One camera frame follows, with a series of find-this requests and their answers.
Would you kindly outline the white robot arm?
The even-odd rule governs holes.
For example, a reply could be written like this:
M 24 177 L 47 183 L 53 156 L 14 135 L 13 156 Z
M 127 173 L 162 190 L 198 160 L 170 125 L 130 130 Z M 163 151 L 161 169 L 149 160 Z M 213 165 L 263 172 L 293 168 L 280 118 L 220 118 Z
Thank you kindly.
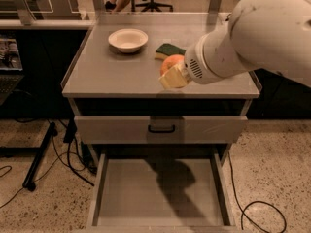
M 226 25 L 161 67 L 166 89 L 215 83 L 257 69 L 311 86 L 311 0 L 240 0 Z

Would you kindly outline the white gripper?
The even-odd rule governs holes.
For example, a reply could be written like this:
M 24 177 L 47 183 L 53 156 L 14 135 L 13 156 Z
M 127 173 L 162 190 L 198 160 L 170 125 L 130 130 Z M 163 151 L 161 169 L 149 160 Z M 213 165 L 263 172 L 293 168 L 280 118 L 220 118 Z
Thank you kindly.
M 208 84 L 225 78 L 222 68 L 225 65 L 222 43 L 223 33 L 210 32 L 187 48 L 185 65 L 183 62 L 173 66 L 163 65 L 160 69 L 160 83 L 165 89 L 182 88 L 191 79 L 199 84 Z

